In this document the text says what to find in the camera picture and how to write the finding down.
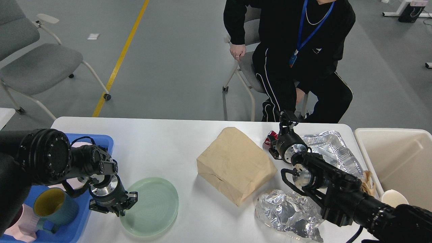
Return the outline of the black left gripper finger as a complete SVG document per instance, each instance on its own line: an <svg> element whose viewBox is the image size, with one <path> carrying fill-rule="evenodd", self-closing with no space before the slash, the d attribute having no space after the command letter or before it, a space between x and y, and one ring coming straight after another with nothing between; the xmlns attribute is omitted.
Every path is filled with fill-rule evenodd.
<svg viewBox="0 0 432 243"><path fill-rule="evenodd" d="M110 203L97 201L97 200L90 200L89 205L88 205L88 209L90 209L92 211L104 213L104 214L113 213L113 210L111 209Z"/></svg>
<svg viewBox="0 0 432 243"><path fill-rule="evenodd" d="M138 201L138 192L129 192L120 202L120 216L125 216L126 210L130 210Z"/></svg>

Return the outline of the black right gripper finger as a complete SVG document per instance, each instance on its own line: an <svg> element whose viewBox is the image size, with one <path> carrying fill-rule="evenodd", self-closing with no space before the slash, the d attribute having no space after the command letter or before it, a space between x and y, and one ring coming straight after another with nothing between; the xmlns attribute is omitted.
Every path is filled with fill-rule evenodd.
<svg viewBox="0 0 432 243"><path fill-rule="evenodd" d="M284 110L280 113L279 133L290 133L298 125L299 119L292 111Z"/></svg>

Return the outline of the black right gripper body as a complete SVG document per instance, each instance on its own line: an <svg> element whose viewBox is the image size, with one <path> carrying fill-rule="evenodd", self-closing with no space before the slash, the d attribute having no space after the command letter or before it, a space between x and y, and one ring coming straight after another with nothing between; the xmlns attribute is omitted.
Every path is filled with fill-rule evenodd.
<svg viewBox="0 0 432 243"><path fill-rule="evenodd" d="M270 155L276 160L283 160L288 164L301 154L307 152L307 145L294 131L279 134L275 148L269 148Z"/></svg>

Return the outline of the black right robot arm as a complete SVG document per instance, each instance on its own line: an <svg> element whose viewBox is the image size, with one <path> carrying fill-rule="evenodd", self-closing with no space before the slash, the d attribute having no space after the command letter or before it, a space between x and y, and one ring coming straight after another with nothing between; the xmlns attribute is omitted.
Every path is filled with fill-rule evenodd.
<svg viewBox="0 0 432 243"><path fill-rule="evenodd" d="M366 229L375 243L430 243L431 212L408 204L397 207L382 203L361 190L361 180L327 163L294 131L299 123L291 111L280 113L279 134L268 135L270 153L275 159L293 165L282 169L283 182L302 196L310 197L321 208L324 220L337 226L359 225L353 242Z"/></svg>

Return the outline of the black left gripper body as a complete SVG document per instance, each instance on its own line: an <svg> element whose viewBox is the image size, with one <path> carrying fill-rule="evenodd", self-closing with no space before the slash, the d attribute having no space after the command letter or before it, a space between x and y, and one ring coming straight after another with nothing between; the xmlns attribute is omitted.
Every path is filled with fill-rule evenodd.
<svg viewBox="0 0 432 243"><path fill-rule="evenodd" d="M110 203L113 213L120 217L120 202L129 192L125 190L118 175L105 175L101 183L91 185L88 191L91 200Z"/></svg>

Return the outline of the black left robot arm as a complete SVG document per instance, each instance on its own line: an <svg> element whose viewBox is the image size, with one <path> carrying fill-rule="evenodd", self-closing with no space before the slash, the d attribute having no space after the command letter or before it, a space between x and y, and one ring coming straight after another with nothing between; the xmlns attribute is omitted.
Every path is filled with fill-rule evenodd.
<svg viewBox="0 0 432 243"><path fill-rule="evenodd" d="M72 147L56 129L1 131L1 234L4 234L32 186L61 184L72 198L89 192L89 209L124 216L138 202L125 190L117 161L90 138Z"/></svg>

